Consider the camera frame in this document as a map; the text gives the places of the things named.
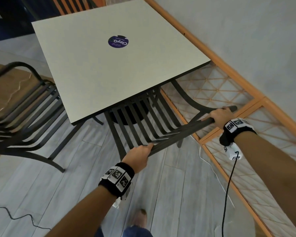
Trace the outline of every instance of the person's right arm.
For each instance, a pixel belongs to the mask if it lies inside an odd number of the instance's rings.
[[[212,111],[208,117],[221,129],[235,118],[228,108]],[[296,161],[250,131],[237,135],[234,142],[296,227]]]

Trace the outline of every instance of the purple round sticker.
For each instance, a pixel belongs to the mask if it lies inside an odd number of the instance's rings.
[[[126,47],[128,39],[125,36],[113,36],[109,39],[109,45],[114,48]]]

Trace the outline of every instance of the square table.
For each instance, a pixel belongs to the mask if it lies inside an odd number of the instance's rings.
[[[210,61],[144,0],[33,27],[74,125]]]

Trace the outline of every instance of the shoe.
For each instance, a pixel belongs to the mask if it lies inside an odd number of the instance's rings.
[[[144,209],[139,210],[135,217],[132,225],[136,225],[141,228],[146,228],[147,225],[147,212]]]

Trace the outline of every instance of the hand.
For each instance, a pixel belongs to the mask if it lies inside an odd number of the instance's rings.
[[[153,143],[149,143],[147,146],[141,145],[139,147],[134,147],[125,155],[122,162],[133,168],[135,174],[137,174],[147,166],[148,155],[152,147]]]
[[[235,118],[230,109],[225,106],[222,109],[211,111],[205,118],[202,119],[202,121],[208,119],[209,117],[212,117],[215,120],[215,125],[220,129],[223,129],[224,125],[228,121]]]

